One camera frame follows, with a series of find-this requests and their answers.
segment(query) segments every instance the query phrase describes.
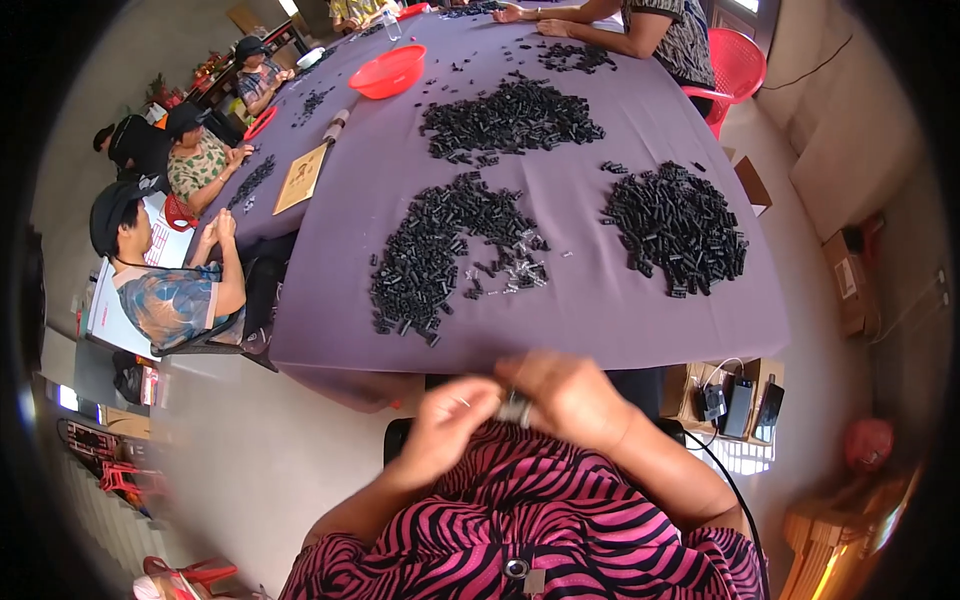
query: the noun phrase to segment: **red plastic chair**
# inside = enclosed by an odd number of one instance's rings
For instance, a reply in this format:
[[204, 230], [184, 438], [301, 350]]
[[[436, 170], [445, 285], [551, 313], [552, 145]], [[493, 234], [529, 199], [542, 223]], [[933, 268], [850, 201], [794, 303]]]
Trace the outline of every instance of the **red plastic chair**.
[[163, 218], [167, 225], [176, 231], [187, 231], [197, 226], [199, 221], [193, 218], [193, 213], [186, 203], [177, 200], [173, 194], [167, 194], [167, 200], [163, 203]]
[[193, 563], [184, 568], [174, 569], [167, 566], [167, 563], [165, 563], [160, 557], [147, 556], [143, 559], [143, 574], [159, 575], [161, 573], [179, 573], [188, 584], [192, 586], [202, 586], [204, 589], [206, 589], [206, 592], [212, 596], [213, 591], [210, 590], [210, 587], [215, 582], [218, 582], [221, 579], [226, 579], [227, 577], [232, 577], [237, 572], [237, 567], [232, 564], [230, 566], [204, 568], [209, 564], [216, 563], [217, 561], [225, 562], [226, 560], [218, 557], [200, 561], [199, 563]]
[[720, 127], [730, 105], [750, 98], [767, 77], [767, 59], [754, 41], [732, 29], [710, 29], [710, 63], [716, 79], [716, 91], [684, 85], [687, 96], [710, 98], [713, 108], [706, 117], [713, 135], [720, 139]]
[[[110, 461], [103, 461], [101, 468], [104, 470], [104, 475], [100, 478], [100, 489], [104, 492], [120, 490], [139, 495], [165, 493], [163, 475], [159, 471], [141, 470], [130, 463], [112, 463]], [[128, 481], [124, 478], [124, 475], [140, 475], [142, 485]]]

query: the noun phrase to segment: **green patterned shirt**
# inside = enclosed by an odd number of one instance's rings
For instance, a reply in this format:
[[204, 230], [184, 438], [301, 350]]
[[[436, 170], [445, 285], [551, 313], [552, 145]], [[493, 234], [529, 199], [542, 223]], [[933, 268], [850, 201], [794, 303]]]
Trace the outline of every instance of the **green patterned shirt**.
[[175, 156], [171, 150], [167, 159], [170, 189], [182, 203], [186, 203], [191, 194], [215, 180], [227, 166], [224, 143], [206, 127], [198, 146], [200, 152], [194, 156]]

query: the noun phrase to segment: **plastic water bottle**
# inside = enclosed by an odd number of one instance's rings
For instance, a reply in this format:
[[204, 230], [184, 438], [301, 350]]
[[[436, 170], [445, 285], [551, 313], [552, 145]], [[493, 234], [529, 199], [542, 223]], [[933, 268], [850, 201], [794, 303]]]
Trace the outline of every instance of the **plastic water bottle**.
[[396, 21], [396, 17], [390, 11], [383, 12], [383, 27], [387, 30], [387, 35], [390, 36], [390, 41], [397, 41], [400, 39], [400, 36], [403, 35], [403, 31], [400, 29], [400, 24]]

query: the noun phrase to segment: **purple tablecloth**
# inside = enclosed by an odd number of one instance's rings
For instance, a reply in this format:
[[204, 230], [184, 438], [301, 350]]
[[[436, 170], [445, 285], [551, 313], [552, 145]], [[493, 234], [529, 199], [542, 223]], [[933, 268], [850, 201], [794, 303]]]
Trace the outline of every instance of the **purple tablecloth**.
[[[545, 38], [532, 23], [504, 26], [487, 15], [443, 20], [429, 14], [404, 25], [400, 43], [414, 43], [409, 36], [416, 36], [416, 43], [427, 47], [426, 69], [420, 82], [398, 96], [361, 99], [344, 141], [327, 158], [323, 192], [307, 208], [276, 318], [271, 358], [283, 372], [321, 389], [331, 370], [488, 372], [498, 357], [536, 347], [589, 355], [603, 369], [637, 369], [769, 355], [787, 344], [777, 274], [743, 187], [703, 119], [659, 63], [611, 54], [616, 72], [605, 66], [592, 75], [558, 74], [537, 61], [542, 50], [536, 44]], [[515, 41], [520, 36], [524, 42]], [[518, 49], [520, 43], [534, 48]], [[504, 45], [515, 60], [505, 61]], [[520, 60], [525, 64], [518, 65]], [[463, 72], [451, 72], [454, 61]], [[535, 252], [546, 260], [549, 283], [509, 296], [464, 298], [469, 282], [463, 269], [496, 258], [494, 247], [468, 238], [470, 256], [458, 261], [458, 293], [450, 302], [456, 313], [440, 315], [438, 345], [429, 348], [413, 332], [377, 335], [370, 255], [382, 253], [414, 195], [472, 169], [430, 157], [429, 137], [418, 132], [423, 108], [414, 103], [425, 108], [429, 102], [475, 98], [481, 89], [494, 91], [500, 78], [517, 68], [587, 98], [591, 117], [607, 132], [588, 145], [502, 155], [499, 165], [481, 170], [491, 189], [523, 190], [520, 210], [537, 220], [553, 247]], [[430, 78], [437, 83], [425, 85]], [[445, 84], [459, 93], [441, 91]], [[666, 160], [704, 165], [702, 177], [726, 195], [750, 241], [743, 277], [718, 284], [710, 297], [676, 300], [665, 295], [660, 269], [652, 279], [629, 271], [617, 228], [598, 223], [618, 179], [599, 170], [605, 160], [634, 172]], [[567, 251], [573, 254], [563, 258]], [[480, 277], [488, 290], [506, 282], [505, 274], [496, 283]]]
[[[224, 189], [200, 218], [197, 229], [203, 229], [221, 208], [227, 206], [247, 175], [252, 173], [253, 169], [269, 155], [275, 156], [276, 168], [273, 174], [254, 190], [252, 194], [254, 201], [250, 211], [244, 214], [243, 202], [232, 209], [233, 217], [237, 222], [237, 247], [244, 249], [258, 240], [272, 239], [298, 229], [310, 201], [292, 206], [278, 215], [273, 214], [276, 198], [279, 196], [280, 187], [283, 185], [290, 163], [319, 146], [333, 115], [341, 108], [352, 110], [360, 99], [360, 94], [347, 86], [350, 75], [356, 72], [364, 62], [376, 58], [393, 45], [386, 35], [380, 34], [357, 38], [353, 41], [349, 37], [339, 39], [331, 44], [331, 47], [336, 47], [337, 50], [329, 59], [314, 67], [313, 71], [301, 79], [284, 84], [270, 103], [270, 106], [277, 108], [274, 119], [253, 140], [244, 142], [259, 145], [260, 150], [251, 156], [248, 164], [240, 167], [227, 181]], [[313, 116], [302, 126], [290, 127], [301, 120], [303, 102], [310, 95], [310, 91], [315, 90], [320, 93], [332, 85], [336, 87], [314, 109]], [[353, 120], [348, 120], [345, 133], [353, 123]], [[365, 145], [364, 141], [357, 136], [345, 136], [343, 141], [346, 144], [357, 144], [361, 148]], [[321, 197], [324, 194], [323, 185], [323, 180], [318, 183], [314, 197]], [[194, 236], [187, 256], [193, 255], [199, 239], [199, 235]]]

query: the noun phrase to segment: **pink and black zebra shirt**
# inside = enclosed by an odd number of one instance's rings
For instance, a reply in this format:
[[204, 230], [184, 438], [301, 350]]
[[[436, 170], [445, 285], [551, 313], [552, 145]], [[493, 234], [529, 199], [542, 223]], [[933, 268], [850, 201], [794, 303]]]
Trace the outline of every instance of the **pink and black zebra shirt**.
[[518, 564], [545, 569], [535, 600], [761, 597], [743, 535], [703, 528], [681, 539], [603, 455], [489, 422], [373, 548], [349, 534], [304, 548], [280, 600], [531, 598]]

